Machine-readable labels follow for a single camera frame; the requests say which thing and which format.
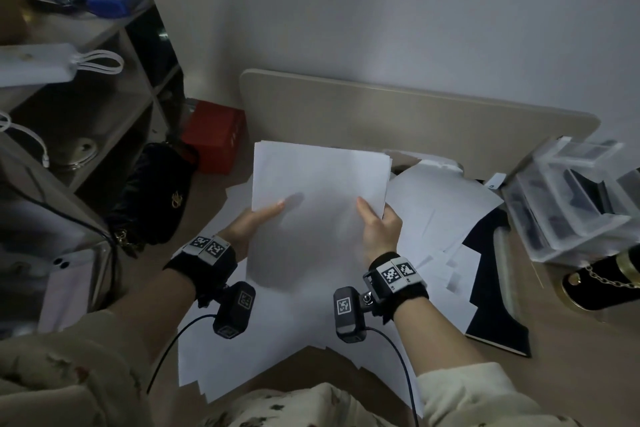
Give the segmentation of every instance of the black handbag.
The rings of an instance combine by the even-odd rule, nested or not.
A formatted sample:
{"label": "black handbag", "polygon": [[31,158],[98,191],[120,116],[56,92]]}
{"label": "black handbag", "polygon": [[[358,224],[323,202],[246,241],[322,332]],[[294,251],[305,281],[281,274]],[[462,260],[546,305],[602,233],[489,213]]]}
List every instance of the black handbag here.
{"label": "black handbag", "polygon": [[118,203],[105,217],[111,235],[127,255],[137,258],[146,244],[171,239],[197,168],[198,151],[187,144],[145,145]]}

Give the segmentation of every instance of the white wall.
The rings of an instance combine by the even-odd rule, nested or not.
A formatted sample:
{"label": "white wall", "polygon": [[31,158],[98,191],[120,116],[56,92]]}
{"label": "white wall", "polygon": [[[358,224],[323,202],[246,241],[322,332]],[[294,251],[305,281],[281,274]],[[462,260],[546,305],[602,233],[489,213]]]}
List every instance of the white wall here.
{"label": "white wall", "polygon": [[640,0],[156,0],[194,98],[248,67],[592,112],[640,165]]}

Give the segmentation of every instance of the stack of paper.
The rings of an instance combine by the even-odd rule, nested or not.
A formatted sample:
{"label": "stack of paper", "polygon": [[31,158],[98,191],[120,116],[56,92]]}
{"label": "stack of paper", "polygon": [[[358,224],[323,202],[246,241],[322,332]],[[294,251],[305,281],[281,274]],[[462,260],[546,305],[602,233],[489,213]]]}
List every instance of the stack of paper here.
{"label": "stack of paper", "polygon": [[[364,197],[381,216],[385,200],[403,219],[398,253],[418,267],[434,305],[462,332],[476,307],[469,303],[480,256],[462,240],[501,199],[460,172],[422,161],[390,180],[382,153],[319,148],[282,142],[255,146],[253,180],[227,189],[227,203],[205,227],[215,234],[244,208],[286,199],[282,215],[260,228],[247,261],[229,283],[250,282],[257,292],[251,322],[229,341],[200,321],[179,340],[179,381],[198,381],[208,401],[224,395],[296,351],[311,345],[332,350],[372,371],[408,405],[406,379],[391,346],[377,334],[347,344],[335,334],[333,292],[344,286],[365,291],[362,275],[364,225],[356,212]],[[194,305],[180,328],[208,309]],[[393,323],[367,316],[408,358]],[[419,393],[412,370],[413,391]]]}

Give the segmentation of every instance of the person's left hand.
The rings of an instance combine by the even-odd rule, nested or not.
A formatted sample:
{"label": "person's left hand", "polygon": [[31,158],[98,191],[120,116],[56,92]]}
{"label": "person's left hand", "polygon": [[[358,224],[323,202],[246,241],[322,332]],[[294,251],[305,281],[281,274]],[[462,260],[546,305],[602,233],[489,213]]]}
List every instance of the person's left hand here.
{"label": "person's left hand", "polygon": [[284,210],[284,199],[258,211],[251,211],[251,208],[247,208],[227,228],[218,233],[220,238],[228,241],[234,248],[236,262],[246,258],[249,252],[249,242],[258,227],[276,217],[282,210]]}

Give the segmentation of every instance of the blue object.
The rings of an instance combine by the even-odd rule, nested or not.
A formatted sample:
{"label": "blue object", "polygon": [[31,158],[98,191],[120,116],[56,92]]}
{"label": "blue object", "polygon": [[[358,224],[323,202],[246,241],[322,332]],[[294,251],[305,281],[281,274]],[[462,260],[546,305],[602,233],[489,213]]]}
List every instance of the blue object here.
{"label": "blue object", "polygon": [[132,14],[140,0],[86,0],[86,8],[104,19],[119,19]]}

